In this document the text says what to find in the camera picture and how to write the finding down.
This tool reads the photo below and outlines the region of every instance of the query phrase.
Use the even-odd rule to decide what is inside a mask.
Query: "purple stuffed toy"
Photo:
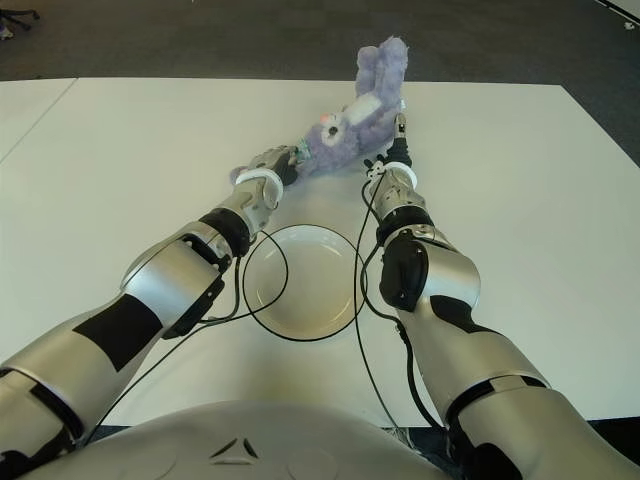
[[[390,37],[379,47],[358,52],[354,103],[340,113],[323,115],[298,145],[298,173],[336,170],[376,152],[393,139],[395,117],[402,110],[401,87],[407,46]]]

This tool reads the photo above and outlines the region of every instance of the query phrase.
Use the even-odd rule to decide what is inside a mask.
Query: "black wire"
[[[240,263],[242,262],[242,257],[236,257],[236,265],[233,270],[233,291],[235,295],[235,300],[233,304],[233,310],[229,315],[225,315],[224,317],[209,317],[206,320],[201,320],[198,323],[210,323],[210,322],[220,322],[221,320],[232,320],[233,316],[238,313],[238,308],[240,308]]]
[[[264,310],[265,308],[268,308],[271,305],[273,305],[275,302],[277,302],[278,299],[284,293],[285,289],[287,288],[287,283],[289,282],[289,263],[287,262],[287,257],[285,256],[284,251],[282,250],[280,245],[278,245],[278,242],[276,242],[271,235],[269,235],[265,231],[262,231],[262,233],[264,235],[266,235],[267,238],[273,242],[273,244],[276,246],[276,248],[279,250],[280,254],[282,255],[282,259],[284,260],[284,266],[285,266],[285,279],[284,279],[284,285],[282,285],[282,289],[280,289],[280,293],[278,293],[278,295],[271,302],[269,302],[266,305],[260,307],[255,312],[259,312],[260,310]],[[190,332],[187,336],[185,336],[182,340],[180,340],[176,345],[173,346],[173,348],[171,348],[171,350],[169,350],[167,353],[165,353],[160,358],[160,360],[158,360],[151,367],[149,367],[149,369],[146,372],[144,372],[138,379],[136,379],[136,381],[133,382],[124,392],[122,392],[122,394],[120,394],[120,396],[116,399],[116,401],[111,405],[111,407],[109,407],[109,409],[106,411],[106,413],[102,416],[102,418],[96,424],[96,426],[93,427],[93,430],[91,430],[91,433],[89,434],[87,439],[84,441],[83,446],[87,446],[89,444],[89,442],[91,442],[91,439],[95,436],[95,434],[98,431],[98,428],[100,427],[100,425],[102,425],[102,423],[106,420],[106,418],[113,411],[113,409],[122,401],[122,399],[124,397],[126,397],[127,394],[129,392],[131,392],[131,390],[133,390],[142,380],[144,380],[152,371],[154,371],[156,369],[156,367],[158,367],[158,365],[160,365],[162,362],[164,362],[169,357],[169,355],[171,355],[173,352],[175,352],[183,343],[185,343],[187,340],[189,340],[191,337],[195,336],[196,334],[198,334],[199,332],[201,332],[205,328],[213,327],[215,325],[221,325],[223,323],[230,322],[231,320],[238,320],[240,318],[245,318],[245,317],[248,317],[248,316],[251,315],[251,312],[250,312],[250,313],[247,313],[247,314],[244,314],[244,315],[239,315],[237,317],[233,316],[238,311],[238,305],[239,305],[239,302],[240,302],[240,300],[239,300],[239,298],[240,298],[240,293],[239,293],[239,288],[240,288],[239,272],[240,272],[240,259],[237,258],[236,259],[236,266],[235,266],[235,270],[234,270],[234,284],[235,284],[235,291],[236,291],[236,300],[235,300],[234,311],[231,313],[231,315],[227,315],[226,317],[222,317],[222,318],[218,318],[218,319],[215,319],[215,317],[214,317],[212,319],[201,320],[199,323],[203,323],[202,326],[200,326],[199,328],[196,328],[195,330]]]
[[[365,191],[367,185],[369,185],[369,183],[371,183],[370,180],[365,182],[365,184],[362,186],[362,190],[360,191],[360,194],[361,194],[362,198],[364,198],[364,191]],[[362,336],[360,334],[360,323],[358,322],[357,283],[358,283],[358,257],[360,255],[360,243],[362,242],[362,235],[364,234],[364,230],[365,230],[365,228],[367,226],[367,221],[369,220],[369,215],[372,212],[371,205],[373,204],[373,198],[375,198],[379,187],[380,187],[380,183],[378,182],[378,185],[376,186],[376,188],[375,188],[375,190],[373,192],[372,200],[371,200],[370,203],[368,203],[367,213],[364,216],[364,221],[362,222],[362,228],[360,229],[360,233],[358,234],[358,241],[356,242],[356,254],[354,256],[354,265],[353,265],[353,318],[354,318],[354,322],[356,324],[356,336],[358,337],[358,347],[360,348],[360,354],[362,355],[362,361],[363,361],[364,366],[365,366],[365,368],[367,370],[367,375],[369,376],[369,380],[371,381],[371,386],[373,387],[373,390],[376,393],[376,397],[378,397],[378,401],[380,402],[380,405],[382,406],[382,409],[384,410],[384,413],[389,418],[389,421],[391,422],[391,424],[393,425],[393,427],[396,430],[401,431],[400,427],[396,423],[395,419],[393,418],[393,416],[389,412],[389,409],[387,408],[387,405],[384,403],[384,400],[382,399],[382,396],[380,395],[380,391],[378,390],[378,386],[376,385],[376,381],[373,378],[373,374],[371,373],[371,368],[369,367],[369,362],[367,361],[367,355],[366,355],[366,353],[364,351],[364,346],[362,345]]]
[[[230,318],[229,320],[239,320],[241,318],[251,317],[251,316],[255,315],[256,313],[260,313],[261,311],[269,308],[271,305],[273,305],[278,300],[280,300],[280,297],[282,297],[282,295],[284,294],[284,291],[287,288],[287,284],[289,283],[289,262],[287,261],[287,256],[284,254],[284,251],[282,250],[282,247],[278,244],[278,242],[276,242],[274,240],[274,238],[270,234],[268,234],[264,230],[262,230],[261,233],[263,233],[269,240],[271,240],[273,242],[273,244],[276,246],[276,248],[280,252],[280,256],[282,256],[282,260],[284,261],[284,283],[282,285],[282,288],[278,292],[278,295],[276,295],[276,297],[273,300],[271,300],[269,303],[267,303],[266,305],[263,305],[262,307],[260,307],[260,308],[258,308],[256,310],[251,310],[251,307],[249,307],[249,304],[245,301],[245,304],[247,305],[247,309],[249,309],[249,311],[247,313],[242,314],[242,315],[238,315],[237,317]],[[242,278],[242,291],[243,291],[243,293],[244,293],[244,281],[245,281],[245,279],[243,277]],[[214,318],[214,317],[209,317],[206,320],[201,320],[199,323],[207,324],[210,321],[211,318]]]
[[[371,205],[373,204],[373,199],[375,198],[375,195],[377,192],[373,193],[371,197],[371,202],[368,202],[364,196],[364,190],[368,183],[369,182],[365,183],[361,193],[362,193],[362,199],[367,205],[367,209],[371,210]],[[436,419],[433,418],[433,416],[429,413],[429,410],[427,409],[427,407],[425,407],[424,403],[422,402],[422,399],[420,398],[420,394],[418,393],[418,388],[416,386],[415,375],[413,371],[413,358],[414,358],[413,347],[411,345],[411,342],[409,341],[409,337],[407,335],[406,329],[404,328],[404,325],[402,324],[402,322],[400,322],[399,318],[393,315],[387,315],[385,313],[380,312],[376,307],[373,306],[373,304],[369,300],[369,297],[367,296],[367,290],[365,287],[365,277],[367,274],[367,267],[369,266],[369,263],[371,263],[371,260],[373,260],[373,257],[375,256],[379,248],[380,248],[380,244],[376,243],[376,245],[371,250],[371,253],[369,254],[369,256],[367,256],[367,259],[365,260],[364,265],[362,266],[362,270],[360,271],[360,291],[362,292],[362,297],[364,298],[364,301],[367,304],[367,306],[371,309],[371,311],[375,315],[377,315],[380,318],[384,318],[386,320],[391,320],[395,322],[396,329],[398,330],[398,334],[400,335],[400,338],[402,339],[402,342],[404,343],[405,348],[407,350],[407,383],[409,384],[409,391],[411,392],[411,398],[413,399],[413,403],[415,403],[416,408],[418,409],[422,417],[427,421],[429,425],[435,428],[438,432],[445,433],[444,427],[440,425],[436,421]]]
[[[365,183],[365,186],[369,185],[371,183],[371,180],[369,180],[368,182]],[[362,197],[362,201],[364,202],[364,204],[369,207],[369,202],[367,201],[367,197],[364,195],[364,191],[365,188],[362,188],[362,190],[360,190],[360,197]],[[375,198],[375,193],[371,196],[371,203],[373,204],[373,199]],[[376,219],[376,222],[380,223],[382,220],[380,219],[380,217],[378,216],[378,212],[376,212],[373,208],[370,209],[371,214],[373,215],[373,217]]]

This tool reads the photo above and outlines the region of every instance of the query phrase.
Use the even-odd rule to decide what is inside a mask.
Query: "white ring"
[[[409,165],[405,165],[401,162],[389,162],[385,165],[385,170],[389,170],[390,168],[396,168],[406,173],[407,176],[411,179],[411,185],[415,190],[416,186],[418,185],[418,177],[416,176],[415,172],[411,170],[411,167]]]
[[[276,172],[273,170],[269,170],[268,168],[252,168],[251,170],[247,170],[246,172],[242,172],[236,178],[236,185],[239,185],[247,180],[253,180],[254,178],[266,178],[267,180],[271,180],[277,190],[277,198],[276,203],[280,203],[282,200],[282,196],[284,195],[284,185],[282,184],[282,179],[278,176]]]

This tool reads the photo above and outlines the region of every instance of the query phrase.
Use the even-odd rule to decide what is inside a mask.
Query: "white table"
[[[74,81],[0,82],[0,163]]]
[[[138,253],[230,192],[233,166],[295,142],[352,90],[78,80],[0,166],[0,357],[112,297]],[[418,189],[483,278],[476,321],[509,336],[587,418],[640,414],[638,168],[561,87],[411,83],[405,96]],[[293,186],[271,227],[315,223],[354,240],[362,181],[355,166]],[[229,310],[231,290],[214,313]],[[396,420],[424,424],[393,328],[368,313],[362,326]],[[388,423],[353,326],[298,344],[252,319],[190,340],[107,423],[239,398],[333,405]]]

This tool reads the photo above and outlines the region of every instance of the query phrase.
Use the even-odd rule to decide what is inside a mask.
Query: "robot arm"
[[[0,478],[71,451],[161,338],[187,334],[295,180],[295,150],[256,157],[217,208],[136,259],[106,305],[53,328],[0,366]]]
[[[403,117],[397,125],[370,172],[380,292],[407,331],[454,461],[470,479],[639,478],[508,338],[474,323],[480,276],[415,192]]]

